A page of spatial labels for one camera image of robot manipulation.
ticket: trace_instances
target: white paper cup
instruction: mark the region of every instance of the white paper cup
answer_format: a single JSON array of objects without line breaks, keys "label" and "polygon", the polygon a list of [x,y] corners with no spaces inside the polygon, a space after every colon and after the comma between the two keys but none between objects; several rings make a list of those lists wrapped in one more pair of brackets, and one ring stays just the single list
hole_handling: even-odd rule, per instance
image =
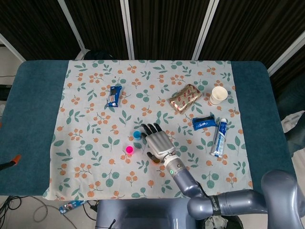
[{"label": "white paper cup", "polygon": [[213,105],[217,105],[221,103],[228,97],[228,91],[221,86],[217,86],[213,88],[211,96],[210,96],[210,103]]}]

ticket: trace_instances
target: pink bottle cap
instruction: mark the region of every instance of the pink bottle cap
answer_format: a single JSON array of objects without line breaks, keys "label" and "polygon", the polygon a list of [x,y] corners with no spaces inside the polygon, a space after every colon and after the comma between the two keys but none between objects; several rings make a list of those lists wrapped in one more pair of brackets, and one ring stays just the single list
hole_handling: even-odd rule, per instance
[{"label": "pink bottle cap", "polygon": [[126,147],[126,152],[127,152],[128,154],[133,154],[133,147],[132,147],[132,146],[127,146],[127,147]]}]

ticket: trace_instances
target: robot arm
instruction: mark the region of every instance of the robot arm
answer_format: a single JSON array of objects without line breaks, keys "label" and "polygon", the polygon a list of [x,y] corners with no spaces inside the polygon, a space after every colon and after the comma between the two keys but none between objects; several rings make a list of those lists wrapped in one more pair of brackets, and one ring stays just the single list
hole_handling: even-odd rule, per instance
[{"label": "robot arm", "polygon": [[305,197],[293,176],[280,170],[265,174],[262,178],[264,195],[253,190],[240,190],[207,196],[175,155],[175,147],[159,125],[142,124],[142,127],[147,133],[142,136],[152,154],[164,161],[181,192],[191,198],[187,207],[193,218],[268,213],[269,229],[303,229],[300,218],[305,215]]}]

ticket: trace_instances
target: floral tablecloth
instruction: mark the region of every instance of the floral tablecloth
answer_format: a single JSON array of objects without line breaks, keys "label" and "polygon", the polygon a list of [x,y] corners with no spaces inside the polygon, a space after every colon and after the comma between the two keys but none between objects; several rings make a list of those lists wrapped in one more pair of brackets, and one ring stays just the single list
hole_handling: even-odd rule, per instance
[{"label": "floral tablecloth", "polygon": [[[202,93],[185,114],[167,99],[186,84]],[[106,107],[109,88],[123,87],[119,107]],[[215,86],[229,96],[208,100]],[[223,158],[209,155],[215,127],[194,131],[193,117],[228,120]],[[229,61],[70,61],[50,149],[55,200],[183,197],[164,166],[148,158],[147,142],[133,139],[142,123],[157,122],[177,155],[208,195],[252,188],[243,128]],[[126,154],[132,145],[135,153]]]}]

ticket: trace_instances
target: dark curtain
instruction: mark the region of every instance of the dark curtain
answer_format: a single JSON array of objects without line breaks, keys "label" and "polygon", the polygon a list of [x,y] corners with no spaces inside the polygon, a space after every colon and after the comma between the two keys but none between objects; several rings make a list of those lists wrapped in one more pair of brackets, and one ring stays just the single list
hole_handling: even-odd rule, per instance
[{"label": "dark curtain", "polygon": [[57,0],[1,0],[0,33],[26,60],[75,59],[80,47]]},{"label": "dark curtain", "polygon": [[271,83],[275,97],[277,98],[286,85],[300,75],[305,74],[305,46],[294,54],[281,68],[279,68],[271,77]]},{"label": "dark curtain", "polygon": [[120,0],[66,0],[85,48],[128,59]]},{"label": "dark curtain", "polygon": [[129,0],[135,59],[190,60],[209,0]]},{"label": "dark curtain", "polygon": [[199,60],[267,68],[305,31],[304,0],[220,0]]}]

